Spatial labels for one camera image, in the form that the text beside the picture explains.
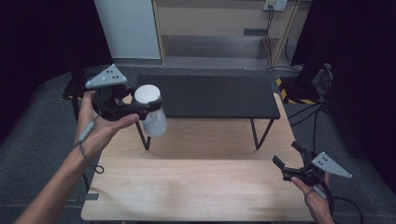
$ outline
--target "electrical outlet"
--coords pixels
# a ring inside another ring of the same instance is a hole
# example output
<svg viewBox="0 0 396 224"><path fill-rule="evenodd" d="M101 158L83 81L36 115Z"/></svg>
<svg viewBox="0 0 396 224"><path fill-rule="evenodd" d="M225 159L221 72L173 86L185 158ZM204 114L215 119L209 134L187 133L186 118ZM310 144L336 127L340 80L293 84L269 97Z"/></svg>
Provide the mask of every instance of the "electrical outlet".
<svg viewBox="0 0 396 224"><path fill-rule="evenodd" d="M266 0L264 6L262 7L262 10L269 11L270 6L272 7L272 10L274 10L275 4L276 4L276 0Z"/></svg>
<svg viewBox="0 0 396 224"><path fill-rule="evenodd" d="M262 10L284 11L288 0L266 0Z"/></svg>
<svg viewBox="0 0 396 224"><path fill-rule="evenodd" d="M277 0L275 3L275 11L284 11L288 0Z"/></svg>

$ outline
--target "hand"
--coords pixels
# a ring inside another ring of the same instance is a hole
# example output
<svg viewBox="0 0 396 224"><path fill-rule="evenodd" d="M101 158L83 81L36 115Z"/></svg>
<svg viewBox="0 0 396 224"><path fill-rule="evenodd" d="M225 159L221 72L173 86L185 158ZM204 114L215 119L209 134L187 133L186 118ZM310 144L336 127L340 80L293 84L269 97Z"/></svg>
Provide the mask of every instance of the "hand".
<svg viewBox="0 0 396 224"><path fill-rule="evenodd" d="M324 181L329 186L328 173L326 173ZM309 212L318 224L334 223L330 214L329 203L326 199L322 198L312 187L307 186L301 179L295 176L291 178L291 182L303 192Z"/></svg>
<svg viewBox="0 0 396 224"><path fill-rule="evenodd" d="M97 117L97 113L92 108L92 97L94 95L94 91L84 92L81 109L78 114L75 143L78 141L79 136L85 128L87 128L89 123ZM117 121L108 121L99 117L96 120L91 133L82 143L86 156L90 160L94 160L120 129L129 127L138 120L139 116L137 114L125 116Z"/></svg>

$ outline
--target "dark background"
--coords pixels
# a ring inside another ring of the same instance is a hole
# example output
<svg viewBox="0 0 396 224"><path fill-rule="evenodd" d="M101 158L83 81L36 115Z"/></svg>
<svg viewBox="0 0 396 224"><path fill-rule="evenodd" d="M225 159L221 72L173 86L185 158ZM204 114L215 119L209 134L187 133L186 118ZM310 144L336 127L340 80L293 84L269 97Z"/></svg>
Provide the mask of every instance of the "dark background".
<svg viewBox="0 0 396 224"><path fill-rule="evenodd" d="M44 81L111 62L92 0L1 1L0 141Z"/></svg>
<svg viewBox="0 0 396 224"><path fill-rule="evenodd" d="M389 0L313 1L293 57L293 64L332 65L326 102L334 122L348 149L367 156L394 192L395 12Z"/></svg>

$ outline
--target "white wall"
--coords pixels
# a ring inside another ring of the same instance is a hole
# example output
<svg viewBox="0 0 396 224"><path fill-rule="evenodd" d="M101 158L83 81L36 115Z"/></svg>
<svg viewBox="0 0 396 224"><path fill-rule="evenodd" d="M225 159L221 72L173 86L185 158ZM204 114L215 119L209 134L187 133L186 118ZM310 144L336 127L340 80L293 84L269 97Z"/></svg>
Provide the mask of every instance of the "white wall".
<svg viewBox="0 0 396 224"><path fill-rule="evenodd" d="M150 0L94 0L113 58L161 59Z"/></svg>

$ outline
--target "black tabletop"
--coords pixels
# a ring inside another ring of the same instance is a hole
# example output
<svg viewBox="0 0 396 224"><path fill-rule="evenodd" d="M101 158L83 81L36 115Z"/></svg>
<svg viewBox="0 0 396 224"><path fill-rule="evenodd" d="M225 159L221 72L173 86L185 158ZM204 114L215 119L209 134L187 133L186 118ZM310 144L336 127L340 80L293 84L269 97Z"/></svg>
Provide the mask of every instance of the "black tabletop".
<svg viewBox="0 0 396 224"><path fill-rule="evenodd" d="M267 77L139 76L161 91L168 118L279 119Z"/></svg>

